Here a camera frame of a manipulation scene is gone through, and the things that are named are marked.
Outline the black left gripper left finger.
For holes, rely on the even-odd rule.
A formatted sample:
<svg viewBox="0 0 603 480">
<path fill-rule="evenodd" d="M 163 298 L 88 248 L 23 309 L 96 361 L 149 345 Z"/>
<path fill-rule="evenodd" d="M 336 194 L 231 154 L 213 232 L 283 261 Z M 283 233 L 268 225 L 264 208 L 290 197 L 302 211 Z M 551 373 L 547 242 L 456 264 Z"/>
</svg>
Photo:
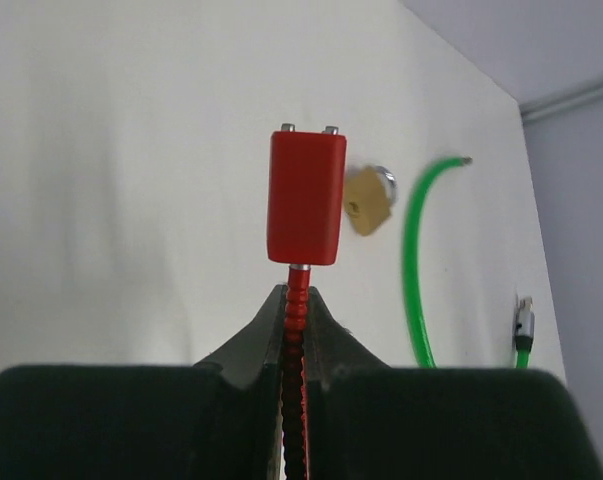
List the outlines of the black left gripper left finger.
<svg viewBox="0 0 603 480">
<path fill-rule="evenodd" d="M 284 287 L 186 366 L 0 373 L 0 479 L 275 479 Z"/>
</svg>

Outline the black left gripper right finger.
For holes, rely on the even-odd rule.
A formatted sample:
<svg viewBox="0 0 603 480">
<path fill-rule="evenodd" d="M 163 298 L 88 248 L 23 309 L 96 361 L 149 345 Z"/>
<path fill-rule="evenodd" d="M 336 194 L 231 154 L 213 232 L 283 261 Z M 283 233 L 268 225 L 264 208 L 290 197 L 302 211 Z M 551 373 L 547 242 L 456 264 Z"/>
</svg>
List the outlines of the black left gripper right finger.
<svg viewBox="0 0 603 480">
<path fill-rule="evenodd" d="M 310 293 L 305 375 L 312 479 L 602 479 L 565 386 L 513 368 L 398 368 Z"/>
</svg>

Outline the large brass padlock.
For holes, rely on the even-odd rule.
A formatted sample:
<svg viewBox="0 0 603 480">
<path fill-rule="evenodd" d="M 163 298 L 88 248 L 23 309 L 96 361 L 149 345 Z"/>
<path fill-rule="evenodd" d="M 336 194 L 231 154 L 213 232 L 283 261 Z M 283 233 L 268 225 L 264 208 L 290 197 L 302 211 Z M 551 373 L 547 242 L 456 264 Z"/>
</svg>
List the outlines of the large brass padlock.
<svg viewBox="0 0 603 480">
<path fill-rule="evenodd" d="M 346 175 L 343 208 L 360 236 L 371 235 L 390 218 L 397 197 L 396 178 L 384 166 L 367 165 Z"/>
</svg>

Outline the red cable lock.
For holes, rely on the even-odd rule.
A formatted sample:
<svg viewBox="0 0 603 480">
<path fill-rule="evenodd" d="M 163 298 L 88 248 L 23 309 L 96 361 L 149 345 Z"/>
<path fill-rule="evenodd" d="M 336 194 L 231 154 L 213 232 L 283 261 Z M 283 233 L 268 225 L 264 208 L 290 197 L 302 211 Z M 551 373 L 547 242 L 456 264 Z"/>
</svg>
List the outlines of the red cable lock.
<svg viewBox="0 0 603 480">
<path fill-rule="evenodd" d="M 281 415 L 285 476 L 306 479 L 304 332 L 313 266 L 336 261 L 347 140 L 284 123 L 271 136 L 266 247 L 288 266 L 282 344 Z"/>
</svg>

